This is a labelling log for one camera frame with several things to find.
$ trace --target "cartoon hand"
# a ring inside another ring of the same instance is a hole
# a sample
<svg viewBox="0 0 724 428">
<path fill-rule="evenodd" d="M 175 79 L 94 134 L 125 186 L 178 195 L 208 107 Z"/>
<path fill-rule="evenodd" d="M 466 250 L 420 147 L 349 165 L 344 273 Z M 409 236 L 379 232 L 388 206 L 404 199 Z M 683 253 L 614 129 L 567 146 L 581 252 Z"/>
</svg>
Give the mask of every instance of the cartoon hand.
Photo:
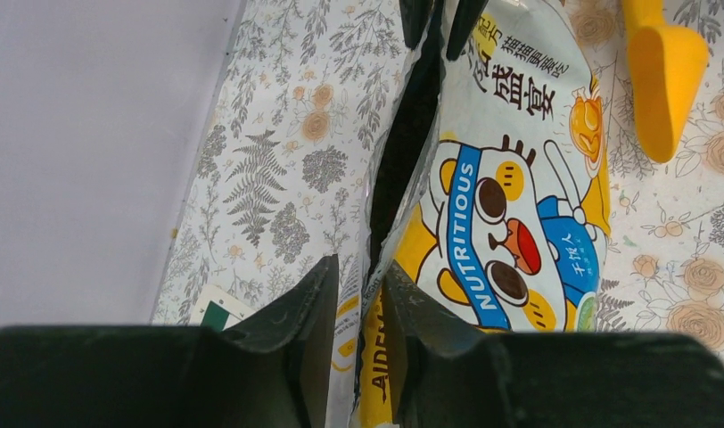
<svg viewBox="0 0 724 428">
<path fill-rule="evenodd" d="M 585 211 L 583 211 L 581 207 L 575 208 L 572 212 L 572 216 L 579 225 L 584 225 L 586 223 Z"/>
<path fill-rule="evenodd" d="M 554 258 L 554 261 L 559 261 L 559 250 L 556 249 L 554 244 L 551 241 L 547 241 L 548 243 L 548 249 L 551 250 L 551 257 Z"/>
<path fill-rule="evenodd" d="M 585 230 L 588 231 L 588 236 L 590 236 L 591 241 L 595 241 L 596 238 L 598 238 L 598 232 L 596 231 L 596 227 L 593 225 L 585 225 Z"/>
<path fill-rule="evenodd" d="M 580 194 L 577 191 L 577 186 L 575 185 L 574 178 L 572 178 L 570 168 L 564 160 L 564 156 L 559 151 L 559 147 L 552 140 L 546 141 L 546 144 L 543 146 L 543 150 L 546 152 L 546 157 L 548 158 L 548 162 L 551 164 L 551 168 L 556 173 L 556 178 L 559 179 L 559 184 L 562 185 L 564 194 L 567 196 L 566 199 L 569 202 L 570 207 L 573 209 L 572 213 L 575 219 L 578 219 L 579 214 L 577 214 L 577 210 L 580 209 L 581 205 Z M 583 214 L 582 219 L 583 221 L 581 224 L 585 223 L 585 214 Z"/>
</svg>

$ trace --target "white wall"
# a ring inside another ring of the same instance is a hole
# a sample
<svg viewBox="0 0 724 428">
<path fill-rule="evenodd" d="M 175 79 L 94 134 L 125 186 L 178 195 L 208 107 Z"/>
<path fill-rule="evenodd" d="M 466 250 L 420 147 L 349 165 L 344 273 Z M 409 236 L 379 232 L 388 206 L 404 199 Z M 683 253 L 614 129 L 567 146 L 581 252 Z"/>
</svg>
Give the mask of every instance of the white wall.
<svg viewBox="0 0 724 428">
<path fill-rule="evenodd" d="M 240 0 L 0 0 L 0 325 L 145 323 Z"/>
</svg>

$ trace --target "plastic packaging bag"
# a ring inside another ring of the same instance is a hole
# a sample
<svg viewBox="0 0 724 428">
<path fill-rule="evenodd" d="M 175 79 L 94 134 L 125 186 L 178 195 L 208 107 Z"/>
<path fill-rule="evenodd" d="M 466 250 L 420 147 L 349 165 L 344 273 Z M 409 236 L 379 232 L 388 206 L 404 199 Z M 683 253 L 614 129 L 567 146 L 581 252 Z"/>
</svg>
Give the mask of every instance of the plastic packaging bag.
<svg viewBox="0 0 724 428">
<path fill-rule="evenodd" d="M 457 4 L 445 2 L 442 35 Z M 485 332 L 592 330 L 610 233 L 603 104 L 561 4 L 491 0 L 458 60 L 443 54 L 428 161 L 415 172 L 371 290 L 392 257 Z M 363 428 L 391 422 L 371 290 Z"/>
</svg>

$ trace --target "blue sash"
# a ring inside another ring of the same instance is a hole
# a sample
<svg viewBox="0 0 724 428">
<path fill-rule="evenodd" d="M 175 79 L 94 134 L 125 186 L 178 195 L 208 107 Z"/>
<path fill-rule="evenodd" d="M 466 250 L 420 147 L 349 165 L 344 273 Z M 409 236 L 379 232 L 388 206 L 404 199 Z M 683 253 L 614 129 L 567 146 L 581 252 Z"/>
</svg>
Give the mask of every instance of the blue sash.
<svg viewBox="0 0 724 428">
<path fill-rule="evenodd" d="M 459 150 L 448 199 L 448 263 L 472 303 L 480 326 L 508 330 L 509 319 L 491 289 L 473 246 L 474 196 L 480 160 L 478 149 L 463 145 Z"/>
</svg>

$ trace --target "cartoon eye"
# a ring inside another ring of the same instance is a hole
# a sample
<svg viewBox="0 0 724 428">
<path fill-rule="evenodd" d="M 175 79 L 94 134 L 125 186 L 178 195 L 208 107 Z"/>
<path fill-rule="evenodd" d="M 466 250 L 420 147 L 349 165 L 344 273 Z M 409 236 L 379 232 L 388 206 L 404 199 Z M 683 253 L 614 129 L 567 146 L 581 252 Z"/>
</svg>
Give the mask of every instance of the cartoon eye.
<svg viewBox="0 0 724 428">
<path fill-rule="evenodd" d="M 491 224 L 496 224 L 506 214 L 506 195 L 501 185 L 493 178 L 486 177 L 478 182 L 475 192 L 475 208 L 481 218 Z"/>
<path fill-rule="evenodd" d="M 503 261 L 493 261 L 485 269 L 492 288 L 510 305 L 522 307 L 528 302 L 528 288 L 517 269 Z"/>
</svg>

